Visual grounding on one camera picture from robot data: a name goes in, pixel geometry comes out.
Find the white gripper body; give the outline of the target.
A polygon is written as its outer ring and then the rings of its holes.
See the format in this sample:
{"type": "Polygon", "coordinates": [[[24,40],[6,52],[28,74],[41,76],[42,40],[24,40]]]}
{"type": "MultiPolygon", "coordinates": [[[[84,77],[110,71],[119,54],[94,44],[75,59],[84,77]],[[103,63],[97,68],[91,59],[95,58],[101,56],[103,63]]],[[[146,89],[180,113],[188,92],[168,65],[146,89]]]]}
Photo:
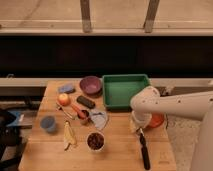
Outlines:
{"type": "Polygon", "coordinates": [[[149,113],[137,113],[135,111],[132,112],[132,120],[137,129],[146,128],[152,119],[152,115],[149,113]]]}

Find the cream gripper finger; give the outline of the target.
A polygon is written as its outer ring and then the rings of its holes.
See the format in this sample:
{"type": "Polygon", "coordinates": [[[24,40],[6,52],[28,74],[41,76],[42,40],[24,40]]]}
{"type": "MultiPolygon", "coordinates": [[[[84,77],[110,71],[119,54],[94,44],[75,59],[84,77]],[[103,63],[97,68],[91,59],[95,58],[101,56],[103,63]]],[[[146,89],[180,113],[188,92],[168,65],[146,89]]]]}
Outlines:
{"type": "Polygon", "coordinates": [[[142,128],[135,123],[133,120],[130,121],[130,131],[132,133],[140,134],[142,132],[142,128]]]}

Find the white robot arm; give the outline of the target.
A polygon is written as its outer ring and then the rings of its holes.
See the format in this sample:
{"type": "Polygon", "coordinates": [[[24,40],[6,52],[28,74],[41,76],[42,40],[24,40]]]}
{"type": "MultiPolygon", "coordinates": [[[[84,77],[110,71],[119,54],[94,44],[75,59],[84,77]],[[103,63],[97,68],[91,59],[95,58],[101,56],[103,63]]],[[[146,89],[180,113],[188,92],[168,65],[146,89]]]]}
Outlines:
{"type": "Polygon", "coordinates": [[[151,114],[170,114],[201,121],[190,171],[213,171],[213,91],[162,97],[153,87],[145,87],[130,100],[132,119],[146,127],[151,114]]]}

